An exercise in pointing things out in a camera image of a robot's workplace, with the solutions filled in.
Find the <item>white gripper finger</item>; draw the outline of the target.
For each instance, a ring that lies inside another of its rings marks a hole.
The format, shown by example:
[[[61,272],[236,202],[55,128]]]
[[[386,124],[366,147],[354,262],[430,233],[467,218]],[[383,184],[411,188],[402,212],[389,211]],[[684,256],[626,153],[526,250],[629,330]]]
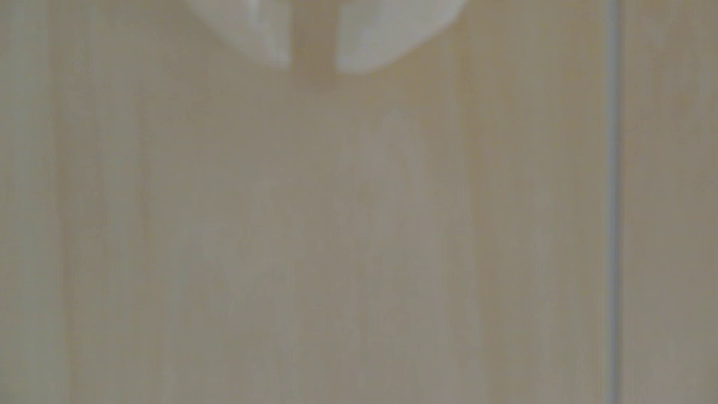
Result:
[[[345,1],[336,68],[350,75],[385,68],[444,32],[468,1]]]
[[[263,65],[290,65],[290,1],[185,1],[221,40]]]

